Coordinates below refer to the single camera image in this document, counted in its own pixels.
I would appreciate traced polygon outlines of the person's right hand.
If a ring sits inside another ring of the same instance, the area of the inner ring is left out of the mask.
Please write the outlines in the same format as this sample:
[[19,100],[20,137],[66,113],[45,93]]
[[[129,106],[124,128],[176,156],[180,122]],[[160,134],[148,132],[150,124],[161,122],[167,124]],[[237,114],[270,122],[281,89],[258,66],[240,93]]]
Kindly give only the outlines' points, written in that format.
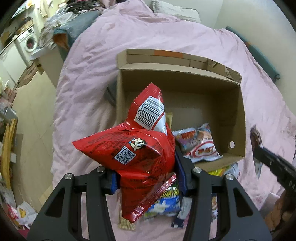
[[287,222],[295,211],[295,195],[285,190],[275,202],[273,210],[267,214],[264,221],[272,232],[280,228],[281,221]]

